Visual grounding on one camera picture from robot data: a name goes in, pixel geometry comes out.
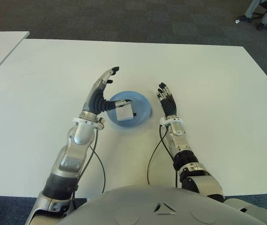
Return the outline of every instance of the shoe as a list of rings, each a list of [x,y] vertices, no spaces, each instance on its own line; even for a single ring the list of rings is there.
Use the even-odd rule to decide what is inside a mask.
[[[260,24],[257,26],[256,29],[258,29],[258,30],[262,30],[262,29],[264,29],[264,28],[265,28],[265,25],[264,25],[263,23],[260,23]]]
[[[248,17],[245,16],[245,15],[239,16],[237,19],[238,19],[239,21],[242,21],[242,22],[249,22],[249,23],[250,23],[250,18],[248,18]]]

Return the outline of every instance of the black cable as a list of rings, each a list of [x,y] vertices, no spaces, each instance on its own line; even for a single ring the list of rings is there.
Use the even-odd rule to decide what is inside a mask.
[[[96,139],[95,139],[95,144],[94,144],[94,147],[93,147],[92,154],[91,154],[90,158],[88,159],[88,161],[87,161],[87,163],[86,163],[84,169],[82,170],[82,172],[81,172],[81,174],[80,174],[80,176],[79,176],[79,178],[78,178],[78,182],[79,182],[80,178],[82,177],[82,175],[84,174],[84,172],[85,172],[87,166],[88,166],[89,163],[91,162],[92,156],[94,155],[95,150],[96,150],[97,142],[98,142],[98,130],[96,130]]]
[[[174,162],[174,159],[173,159],[171,153],[169,152],[168,148],[166,147],[165,143],[163,142],[163,138],[161,137],[161,126],[160,126],[160,139],[161,139],[161,142],[162,142],[163,146],[165,147],[167,153],[169,154],[169,156],[171,157],[172,161]]]
[[[166,147],[165,143],[163,142],[163,139],[161,137],[161,127],[160,127],[160,139],[161,139],[161,142],[163,144],[163,146],[165,147],[167,153],[169,154],[169,156],[171,157],[172,161],[174,162],[174,159],[171,155],[171,153],[169,152],[168,148]],[[175,187],[177,188],[178,187],[178,176],[177,176],[177,171],[175,171]]]
[[[150,162],[151,162],[151,160],[152,160],[152,158],[153,158],[153,155],[154,155],[154,153],[156,152],[156,150],[157,150],[159,144],[162,142],[162,139],[166,136],[167,132],[168,132],[168,127],[167,127],[167,130],[166,130],[164,136],[160,139],[160,142],[158,142],[158,144],[156,145],[156,147],[155,147],[155,149],[154,149],[154,151],[153,151],[153,153],[152,153],[152,155],[151,155],[151,158],[150,158],[150,160],[149,160],[148,168],[147,168],[147,181],[148,181],[148,184],[149,184],[149,185],[150,185],[150,182],[149,182],[149,166],[150,166]]]
[[[95,150],[96,150],[96,146],[97,146],[97,142],[98,142],[98,130],[96,130],[96,139],[95,139],[95,144],[94,144],[94,148],[92,148],[92,154],[90,156],[90,158],[88,159],[84,169],[82,170],[82,172],[80,173],[79,177],[78,177],[78,181],[77,183],[80,181],[80,178],[82,177],[83,173],[85,172],[87,166],[89,165],[91,159],[92,159],[92,156],[93,154],[95,153]],[[72,203],[73,203],[73,207],[74,209],[76,210],[77,209],[77,206],[76,206],[76,202],[75,202],[75,191],[73,192],[73,195],[72,195]]]
[[[98,154],[95,151],[94,151],[94,154],[96,155],[96,157],[98,158],[99,162],[101,163],[102,170],[103,170],[103,176],[104,176],[104,185],[103,185],[103,189],[102,189],[102,193],[103,193],[104,190],[105,190],[105,184],[106,184],[105,169],[104,169],[103,163],[102,163],[100,157],[98,156]],[[73,195],[72,195],[72,203],[73,203],[74,209],[76,210],[77,206],[76,206],[76,202],[75,202],[75,191],[73,192]]]
[[[178,187],[178,175],[177,175],[177,171],[175,171],[175,187]]]
[[[72,203],[73,203],[74,209],[76,210],[77,206],[76,206],[76,202],[75,202],[75,191],[73,192],[73,195],[72,195]]]
[[[103,163],[100,159],[100,157],[98,156],[98,154],[95,152],[95,155],[96,157],[98,158],[99,162],[101,163],[101,167],[102,167],[102,170],[103,170],[103,176],[104,176],[104,184],[103,184],[103,189],[102,189],[102,193],[104,193],[104,189],[105,189],[105,184],[106,184],[106,175],[105,175],[105,170],[104,170],[104,166],[103,166]]]

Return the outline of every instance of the gray trousers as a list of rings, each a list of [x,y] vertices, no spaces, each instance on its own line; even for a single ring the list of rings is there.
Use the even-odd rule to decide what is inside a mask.
[[[252,0],[250,6],[248,7],[247,11],[245,12],[245,16],[248,18],[252,17],[252,14],[256,7],[267,0]],[[264,17],[261,19],[261,23],[266,24],[267,23],[267,12],[265,13]]]

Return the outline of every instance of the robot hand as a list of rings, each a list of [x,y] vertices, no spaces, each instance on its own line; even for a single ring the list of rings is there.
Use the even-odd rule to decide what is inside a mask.
[[[165,112],[165,116],[176,116],[176,103],[173,99],[171,91],[164,83],[160,83],[159,87],[157,98],[160,100],[162,109]]]
[[[93,85],[90,94],[87,97],[87,100],[83,106],[83,111],[90,112],[95,115],[100,114],[101,112],[112,110],[124,105],[129,104],[131,101],[129,99],[110,102],[104,99],[103,91],[106,87],[106,84],[112,83],[112,80],[109,80],[109,77],[115,75],[119,70],[119,67],[114,67],[107,70]]]

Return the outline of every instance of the gray carpet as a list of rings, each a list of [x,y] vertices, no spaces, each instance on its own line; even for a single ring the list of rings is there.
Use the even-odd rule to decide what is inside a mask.
[[[267,74],[267,30],[235,24],[250,0],[0,0],[0,30],[29,38],[243,46]]]
[[[244,195],[234,196],[234,198],[267,209],[267,195]],[[35,198],[0,197],[0,225],[23,225],[35,200]]]

